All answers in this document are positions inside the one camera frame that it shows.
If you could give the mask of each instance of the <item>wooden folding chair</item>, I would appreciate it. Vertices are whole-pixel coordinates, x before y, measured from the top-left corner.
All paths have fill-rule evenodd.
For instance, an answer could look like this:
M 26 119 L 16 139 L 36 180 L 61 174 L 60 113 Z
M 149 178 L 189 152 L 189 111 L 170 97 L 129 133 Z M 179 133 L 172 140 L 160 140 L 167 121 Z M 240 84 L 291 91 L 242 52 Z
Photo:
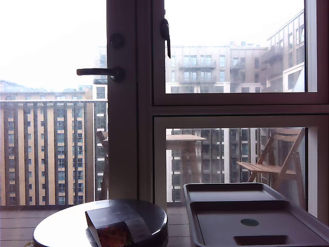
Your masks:
M 107 131 L 97 131 L 96 135 L 105 150 L 103 181 L 101 182 L 101 200 L 107 199 L 108 191 L 108 140 Z
M 305 193 L 303 186 L 303 176 L 300 164 L 299 152 L 297 152 L 299 145 L 301 144 L 303 137 L 305 135 L 304 128 L 276 128 L 272 132 L 271 137 L 266 143 L 265 149 L 261 154 L 258 162 L 256 164 L 237 162 L 238 165 L 246 168 L 251 172 L 248 182 L 253 182 L 258 174 L 268 174 L 272 177 L 273 188 L 280 192 L 280 186 L 284 179 L 295 179 L 297 181 L 297 190 L 299 197 L 299 204 L 301 207 L 305 208 Z M 275 163 L 274 149 L 272 144 L 275 140 L 281 140 L 284 142 L 293 143 L 283 165 L 280 167 Z M 269 155 L 269 164 L 263 164 L 266 155 Z M 289 170 L 288 166 L 290 164 L 295 164 L 295 171 Z

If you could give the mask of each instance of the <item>balcony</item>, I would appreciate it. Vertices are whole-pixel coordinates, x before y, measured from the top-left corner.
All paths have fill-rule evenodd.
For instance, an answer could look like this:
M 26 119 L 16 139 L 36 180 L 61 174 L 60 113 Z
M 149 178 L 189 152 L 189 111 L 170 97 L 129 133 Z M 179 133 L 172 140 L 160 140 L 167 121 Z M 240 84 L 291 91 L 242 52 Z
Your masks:
M 271 50 L 267 51 L 265 54 L 261 56 L 261 63 L 270 63 L 274 64 L 276 61 L 281 60 L 283 58 L 283 47 L 273 47 Z
M 212 76 L 211 78 L 205 78 L 205 77 L 197 77 L 194 78 L 178 78 L 179 83 L 192 83 L 192 84 L 200 84 L 200 83 L 216 83 L 217 77 Z
M 179 69 L 180 70 L 198 70 L 202 68 L 207 69 L 215 69 L 216 68 L 216 60 L 198 60 L 195 63 L 189 62 L 186 63 L 184 60 L 179 62 Z

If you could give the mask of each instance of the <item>apartment building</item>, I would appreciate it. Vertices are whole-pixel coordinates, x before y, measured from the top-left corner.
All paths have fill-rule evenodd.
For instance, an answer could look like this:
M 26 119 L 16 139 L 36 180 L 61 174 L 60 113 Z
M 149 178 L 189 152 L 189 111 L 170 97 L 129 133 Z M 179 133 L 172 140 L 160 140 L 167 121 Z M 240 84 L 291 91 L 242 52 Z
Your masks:
M 1 81 L 1 206 L 94 200 L 92 89 L 80 90 Z

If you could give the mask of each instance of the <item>chair backrest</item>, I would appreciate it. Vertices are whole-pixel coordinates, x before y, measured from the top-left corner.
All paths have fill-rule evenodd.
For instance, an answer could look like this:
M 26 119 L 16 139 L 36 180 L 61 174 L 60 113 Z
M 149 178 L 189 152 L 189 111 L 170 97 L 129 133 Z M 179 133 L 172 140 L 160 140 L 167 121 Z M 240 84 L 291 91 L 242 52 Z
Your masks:
M 262 164 L 267 154 L 271 155 L 270 152 L 273 152 L 273 147 L 272 147 L 273 142 L 275 140 L 281 140 L 284 142 L 293 143 L 293 145 L 292 145 L 291 149 L 289 150 L 289 153 L 282 165 L 282 167 L 284 167 L 285 164 L 288 163 L 288 161 L 292 158 L 293 154 L 299 148 L 299 145 L 302 142 L 304 135 L 305 135 L 304 128 L 293 128 L 293 129 L 276 128 L 276 129 L 274 129 L 271 134 L 271 137 L 269 138 L 269 140 L 266 143 L 264 151 L 261 154 L 257 164 Z

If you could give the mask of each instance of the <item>chair seat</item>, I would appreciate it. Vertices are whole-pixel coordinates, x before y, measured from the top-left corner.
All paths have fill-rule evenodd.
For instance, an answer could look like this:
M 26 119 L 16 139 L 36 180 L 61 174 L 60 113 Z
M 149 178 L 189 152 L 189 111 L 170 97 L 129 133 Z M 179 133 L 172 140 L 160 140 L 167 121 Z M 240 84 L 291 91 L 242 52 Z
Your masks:
M 263 165 L 263 164 L 252 164 L 247 162 L 237 162 L 238 165 L 243 166 L 249 171 L 255 173 L 279 173 L 281 171 L 280 166 L 271 166 L 271 165 Z M 295 175 L 296 173 L 292 170 L 286 171 L 287 175 Z

